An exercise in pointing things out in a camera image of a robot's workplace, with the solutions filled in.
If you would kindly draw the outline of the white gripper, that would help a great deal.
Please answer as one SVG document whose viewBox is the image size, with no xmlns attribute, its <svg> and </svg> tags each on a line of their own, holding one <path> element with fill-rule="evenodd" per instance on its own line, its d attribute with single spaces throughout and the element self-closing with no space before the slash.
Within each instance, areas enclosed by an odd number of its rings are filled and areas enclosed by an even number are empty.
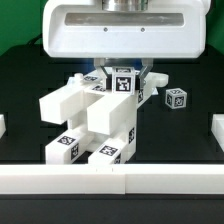
<svg viewBox="0 0 224 224">
<path fill-rule="evenodd" d="M 112 89 L 105 58 L 143 58 L 141 90 L 152 58 L 196 58 L 205 48 L 208 0 L 146 0 L 140 12 L 116 12 L 103 0 L 48 0 L 43 47 L 52 57 L 95 58 L 103 88 Z"/>
</svg>

